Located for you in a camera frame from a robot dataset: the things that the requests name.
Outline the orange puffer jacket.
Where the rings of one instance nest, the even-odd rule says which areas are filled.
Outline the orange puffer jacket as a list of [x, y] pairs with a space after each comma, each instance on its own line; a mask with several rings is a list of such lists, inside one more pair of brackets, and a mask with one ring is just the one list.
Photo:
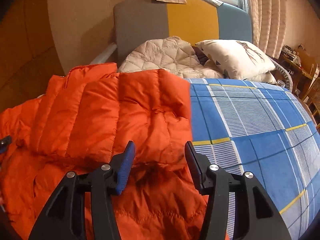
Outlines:
[[125, 190], [112, 198], [122, 239], [198, 239], [207, 198], [184, 157], [192, 139], [190, 85], [166, 70], [119, 73], [114, 63], [54, 76], [45, 94], [1, 113], [1, 197], [27, 239], [68, 171], [100, 168], [136, 146]]

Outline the beige quilted jacket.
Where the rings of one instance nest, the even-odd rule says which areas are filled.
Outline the beige quilted jacket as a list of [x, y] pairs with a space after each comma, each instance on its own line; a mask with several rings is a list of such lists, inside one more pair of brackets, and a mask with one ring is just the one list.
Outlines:
[[223, 78], [215, 63], [199, 48], [177, 36], [144, 42], [126, 57], [118, 71], [132, 73], [153, 69], [164, 69], [185, 79]]

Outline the white bed side rail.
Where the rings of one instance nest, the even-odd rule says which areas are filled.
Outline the white bed side rail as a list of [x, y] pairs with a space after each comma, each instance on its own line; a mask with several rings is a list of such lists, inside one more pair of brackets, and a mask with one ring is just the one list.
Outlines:
[[117, 44], [114, 42], [111, 43], [103, 52], [96, 56], [90, 64], [101, 64], [107, 62], [116, 49]]

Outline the white embroidered pillow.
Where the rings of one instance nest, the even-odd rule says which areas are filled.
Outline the white embroidered pillow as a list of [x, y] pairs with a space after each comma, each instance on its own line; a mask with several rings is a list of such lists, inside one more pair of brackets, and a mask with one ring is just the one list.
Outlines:
[[196, 44], [225, 77], [275, 85], [275, 65], [254, 44], [239, 40], [203, 40]]

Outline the grey fuzzy blanket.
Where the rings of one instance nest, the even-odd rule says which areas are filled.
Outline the grey fuzzy blanket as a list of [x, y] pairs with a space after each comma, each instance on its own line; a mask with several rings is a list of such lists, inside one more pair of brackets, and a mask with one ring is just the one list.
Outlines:
[[275, 70], [276, 74], [281, 75], [281, 80], [285, 83], [285, 88], [292, 92], [293, 90], [293, 81], [292, 77], [289, 74], [289, 72], [281, 66], [274, 58], [269, 57], [272, 63], [275, 65]]

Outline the plaid right curtain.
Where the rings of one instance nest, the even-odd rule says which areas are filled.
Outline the plaid right curtain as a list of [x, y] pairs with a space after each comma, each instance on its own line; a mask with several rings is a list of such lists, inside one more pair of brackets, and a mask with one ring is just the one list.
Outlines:
[[287, 0], [248, 0], [248, 5], [253, 44], [277, 59], [284, 45]]

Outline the cluttered wooden desk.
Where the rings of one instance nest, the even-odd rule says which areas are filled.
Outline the cluttered wooden desk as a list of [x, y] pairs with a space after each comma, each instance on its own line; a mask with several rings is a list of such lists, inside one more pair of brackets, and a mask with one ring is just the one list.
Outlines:
[[289, 72], [293, 81], [293, 94], [302, 99], [315, 79], [318, 64], [303, 46], [296, 49], [284, 45], [281, 49], [280, 64]]

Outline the wooden wardrobe panels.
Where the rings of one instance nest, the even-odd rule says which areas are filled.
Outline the wooden wardrobe panels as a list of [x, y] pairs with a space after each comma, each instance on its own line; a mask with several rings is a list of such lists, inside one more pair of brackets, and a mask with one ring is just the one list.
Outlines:
[[42, 95], [64, 74], [47, 0], [1, 0], [1, 110]]

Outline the grey yellow blue headboard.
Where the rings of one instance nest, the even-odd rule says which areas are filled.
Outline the grey yellow blue headboard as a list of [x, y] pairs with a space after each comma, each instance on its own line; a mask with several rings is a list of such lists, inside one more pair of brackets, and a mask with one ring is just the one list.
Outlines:
[[147, 40], [177, 36], [194, 46], [202, 40], [252, 42], [251, 18], [244, 10], [203, 0], [186, 4], [125, 0], [114, 7], [118, 63]]

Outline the blue plaid bed sheet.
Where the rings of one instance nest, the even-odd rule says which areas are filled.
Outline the blue plaid bed sheet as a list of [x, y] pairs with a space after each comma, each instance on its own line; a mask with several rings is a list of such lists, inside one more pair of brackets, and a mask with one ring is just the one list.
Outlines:
[[287, 89], [232, 79], [190, 79], [193, 146], [227, 172], [252, 172], [292, 239], [319, 211], [319, 133]]

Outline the wicker wooden chair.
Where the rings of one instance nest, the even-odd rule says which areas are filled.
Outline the wicker wooden chair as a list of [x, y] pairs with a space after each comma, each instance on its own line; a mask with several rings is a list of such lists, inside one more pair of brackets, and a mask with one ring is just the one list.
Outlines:
[[310, 86], [307, 93], [302, 98], [303, 106], [306, 108], [307, 113], [314, 122], [317, 131], [319, 132], [319, 104], [320, 104], [320, 91], [319, 91], [319, 80], [317, 77]]

